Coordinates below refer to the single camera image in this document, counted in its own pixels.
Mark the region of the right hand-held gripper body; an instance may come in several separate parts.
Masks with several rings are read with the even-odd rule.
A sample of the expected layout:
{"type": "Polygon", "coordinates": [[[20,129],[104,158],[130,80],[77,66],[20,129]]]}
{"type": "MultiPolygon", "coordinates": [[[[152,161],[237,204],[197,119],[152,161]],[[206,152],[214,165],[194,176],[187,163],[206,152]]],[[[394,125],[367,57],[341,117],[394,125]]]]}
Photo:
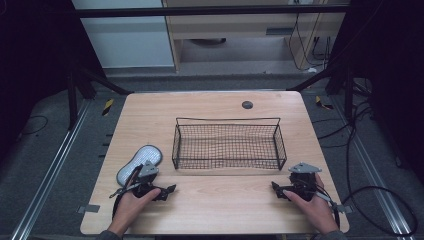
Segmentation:
{"type": "Polygon", "coordinates": [[[291,191],[299,195],[305,201],[311,201],[317,192],[315,175],[322,169],[308,163],[300,162],[288,169],[290,172],[291,191]]]}

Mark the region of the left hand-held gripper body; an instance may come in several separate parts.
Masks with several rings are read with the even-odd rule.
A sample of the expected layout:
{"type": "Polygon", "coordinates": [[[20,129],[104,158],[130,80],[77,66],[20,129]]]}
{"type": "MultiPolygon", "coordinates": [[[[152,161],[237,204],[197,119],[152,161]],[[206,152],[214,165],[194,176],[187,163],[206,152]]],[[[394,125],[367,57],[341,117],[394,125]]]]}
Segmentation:
{"type": "MultiPolygon", "coordinates": [[[[135,169],[135,176],[132,178],[131,186],[132,193],[135,197],[141,198],[153,189],[157,189],[157,186],[153,185],[153,181],[159,173],[159,169],[150,162],[145,165],[140,165],[135,169]]],[[[160,194],[164,193],[165,188],[158,188],[160,194]]]]}

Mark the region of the person's right hand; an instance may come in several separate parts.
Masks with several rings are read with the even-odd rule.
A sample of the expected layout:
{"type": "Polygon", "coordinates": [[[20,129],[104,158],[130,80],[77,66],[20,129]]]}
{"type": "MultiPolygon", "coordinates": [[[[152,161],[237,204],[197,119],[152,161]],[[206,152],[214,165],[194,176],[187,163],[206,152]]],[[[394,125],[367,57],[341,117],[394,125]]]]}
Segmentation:
{"type": "Polygon", "coordinates": [[[310,201],[305,201],[294,192],[285,190],[284,194],[302,211],[308,222],[322,235],[339,230],[329,204],[324,199],[314,196],[310,201]]]}

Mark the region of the person's left hand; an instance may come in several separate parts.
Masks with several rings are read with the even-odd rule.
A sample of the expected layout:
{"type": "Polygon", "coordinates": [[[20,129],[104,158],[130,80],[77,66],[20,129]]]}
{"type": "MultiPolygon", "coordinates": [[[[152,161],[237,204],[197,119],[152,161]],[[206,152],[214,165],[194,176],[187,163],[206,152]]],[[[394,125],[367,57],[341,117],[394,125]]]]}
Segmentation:
{"type": "Polygon", "coordinates": [[[153,189],[141,198],[137,198],[132,193],[125,193],[118,204],[115,215],[107,230],[116,234],[118,237],[122,237],[138,218],[143,208],[160,193],[161,191],[159,189],[153,189]]]}

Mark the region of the silver mesh oval pad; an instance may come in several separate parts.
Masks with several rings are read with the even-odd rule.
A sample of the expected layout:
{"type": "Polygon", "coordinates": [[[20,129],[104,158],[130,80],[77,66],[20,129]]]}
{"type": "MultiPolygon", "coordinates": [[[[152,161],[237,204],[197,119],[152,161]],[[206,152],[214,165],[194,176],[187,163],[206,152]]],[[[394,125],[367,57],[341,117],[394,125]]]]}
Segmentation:
{"type": "Polygon", "coordinates": [[[124,186],[136,167],[145,165],[147,162],[157,166],[161,161],[162,152],[157,147],[153,145],[142,146],[131,160],[118,171],[116,174],[117,183],[124,186]]]}

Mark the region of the yellow black striped tape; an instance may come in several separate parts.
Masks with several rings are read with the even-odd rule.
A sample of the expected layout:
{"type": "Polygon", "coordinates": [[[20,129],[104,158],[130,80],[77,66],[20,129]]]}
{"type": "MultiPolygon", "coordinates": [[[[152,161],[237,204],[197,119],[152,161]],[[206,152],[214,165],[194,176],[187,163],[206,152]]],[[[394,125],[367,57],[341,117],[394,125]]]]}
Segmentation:
{"type": "Polygon", "coordinates": [[[316,96],[315,97],[316,105],[319,107],[322,107],[327,110],[333,109],[333,104],[331,102],[331,99],[328,96],[316,96]]]}
{"type": "Polygon", "coordinates": [[[114,99],[108,99],[106,101],[105,106],[104,106],[104,108],[102,110],[102,116],[108,115],[108,113],[109,113],[109,111],[110,111],[113,103],[114,103],[114,99]]]}

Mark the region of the black metal stand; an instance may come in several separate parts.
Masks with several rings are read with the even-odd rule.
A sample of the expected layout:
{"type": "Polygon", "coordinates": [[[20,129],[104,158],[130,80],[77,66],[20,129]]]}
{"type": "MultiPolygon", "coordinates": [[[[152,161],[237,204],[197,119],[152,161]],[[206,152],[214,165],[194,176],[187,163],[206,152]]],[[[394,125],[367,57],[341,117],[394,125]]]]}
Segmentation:
{"type": "Polygon", "coordinates": [[[328,78],[325,91],[332,95],[344,89],[344,115],[348,120],[353,118],[353,71],[349,63],[332,63],[326,69],[313,75],[306,81],[288,88],[288,91],[301,92],[318,81],[328,78]]]}
{"type": "Polygon", "coordinates": [[[79,91],[84,99],[94,99],[97,92],[91,84],[92,81],[99,83],[119,95],[131,94],[131,91],[113,84],[106,77],[102,77],[78,64],[71,65],[66,80],[69,104],[69,130],[72,130],[78,121],[76,91],[79,91]]]}

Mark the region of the black curtain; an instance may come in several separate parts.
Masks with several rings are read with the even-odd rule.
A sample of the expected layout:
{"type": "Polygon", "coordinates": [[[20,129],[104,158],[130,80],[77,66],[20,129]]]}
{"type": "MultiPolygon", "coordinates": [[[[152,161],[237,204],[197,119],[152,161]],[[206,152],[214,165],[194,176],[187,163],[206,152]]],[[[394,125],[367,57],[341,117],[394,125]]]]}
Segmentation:
{"type": "Polygon", "coordinates": [[[424,0],[350,0],[333,48],[356,77],[401,161],[424,185],[424,0]]]}
{"type": "Polygon", "coordinates": [[[73,8],[72,0],[0,0],[0,164],[34,105],[66,88],[66,68],[48,38],[47,23],[81,65],[105,75],[81,20],[47,14],[73,8]]]}

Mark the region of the white cabinet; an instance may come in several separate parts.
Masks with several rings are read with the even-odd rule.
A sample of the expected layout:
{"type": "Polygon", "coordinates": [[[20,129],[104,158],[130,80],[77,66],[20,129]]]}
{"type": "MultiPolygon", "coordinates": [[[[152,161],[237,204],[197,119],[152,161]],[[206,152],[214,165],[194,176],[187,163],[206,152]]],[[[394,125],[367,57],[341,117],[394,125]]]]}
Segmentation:
{"type": "MultiPolygon", "coordinates": [[[[77,10],[161,8],[161,0],[72,0],[77,10]]],[[[83,18],[104,69],[173,67],[165,18],[83,18]]]]}

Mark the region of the light wooden desk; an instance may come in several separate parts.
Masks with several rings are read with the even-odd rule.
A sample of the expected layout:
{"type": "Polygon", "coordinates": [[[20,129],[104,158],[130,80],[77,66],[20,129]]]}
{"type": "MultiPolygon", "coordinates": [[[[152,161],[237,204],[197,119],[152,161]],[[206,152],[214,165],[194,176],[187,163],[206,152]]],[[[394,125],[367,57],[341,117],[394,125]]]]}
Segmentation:
{"type": "MultiPolygon", "coordinates": [[[[350,0],[161,0],[165,7],[319,5],[345,4],[350,0]]],[[[283,37],[295,66],[304,68],[316,38],[338,35],[343,13],[249,14],[168,16],[172,46],[188,39],[233,37],[283,37]]]]}

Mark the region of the metal floor rail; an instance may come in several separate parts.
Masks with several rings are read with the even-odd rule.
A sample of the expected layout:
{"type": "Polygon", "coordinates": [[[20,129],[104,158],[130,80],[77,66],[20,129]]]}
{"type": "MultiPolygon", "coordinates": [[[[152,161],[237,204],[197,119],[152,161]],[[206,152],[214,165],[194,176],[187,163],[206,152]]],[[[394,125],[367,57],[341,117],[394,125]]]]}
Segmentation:
{"type": "Polygon", "coordinates": [[[395,196],[388,191],[386,183],[371,162],[368,152],[354,130],[349,130],[347,149],[350,148],[354,149],[368,181],[374,186],[373,191],[397,239],[415,240],[412,235],[412,228],[408,225],[400,207],[396,203],[395,196]]]}
{"type": "Polygon", "coordinates": [[[33,229],[33,226],[35,225],[40,215],[40,212],[46,203],[51,189],[56,182],[56,179],[62,169],[62,166],[69,155],[69,152],[76,140],[76,137],[78,136],[78,133],[86,119],[90,105],[90,100],[82,101],[82,105],[78,110],[77,120],[74,126],[67,131],[34,197],[32,198],[18,225],[14,229],[10,240],[28,239],[33,229]]]}

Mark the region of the black horizontal frame bar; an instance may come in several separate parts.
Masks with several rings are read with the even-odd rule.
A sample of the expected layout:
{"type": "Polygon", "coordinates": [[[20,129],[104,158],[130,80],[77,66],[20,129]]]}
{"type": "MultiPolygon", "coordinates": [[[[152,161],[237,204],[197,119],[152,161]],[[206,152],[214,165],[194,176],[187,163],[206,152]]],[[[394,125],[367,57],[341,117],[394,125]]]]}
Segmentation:
{"type": "Polygon", "coordinates": [[[249,6],[200,6],[132,9],[84,9],[75,10],[80,18],[106,17],[156,17],[200,15],[246,15],[246,14],[297,14],[341,13],[350,10],[349,4],[319,5],[249,5],[249,6]]]}

